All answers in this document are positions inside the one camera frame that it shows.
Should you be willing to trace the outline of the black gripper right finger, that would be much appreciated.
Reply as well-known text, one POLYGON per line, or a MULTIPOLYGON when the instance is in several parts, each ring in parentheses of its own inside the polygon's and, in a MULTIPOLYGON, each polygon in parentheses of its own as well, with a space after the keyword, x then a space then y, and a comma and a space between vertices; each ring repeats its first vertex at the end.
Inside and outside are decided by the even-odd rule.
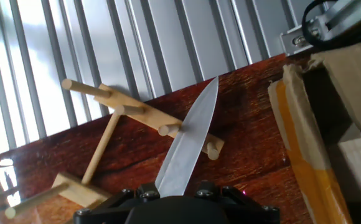
POLYGON ((203 181, 195 197, 218 205, 230 223, 280 223, 278 207, 261 205, 234 186, 203 181))

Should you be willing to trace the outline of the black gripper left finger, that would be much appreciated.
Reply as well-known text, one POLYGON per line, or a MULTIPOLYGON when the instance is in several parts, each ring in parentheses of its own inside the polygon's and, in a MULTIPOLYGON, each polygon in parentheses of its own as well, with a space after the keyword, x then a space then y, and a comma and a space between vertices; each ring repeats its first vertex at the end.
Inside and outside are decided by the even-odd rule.
POLYGON ((160 199, 154 183, 142 184, 136 190, 123 189, 94 208, 82 208, 73 214, 75 224, 125 223, 138 205, 160 199))

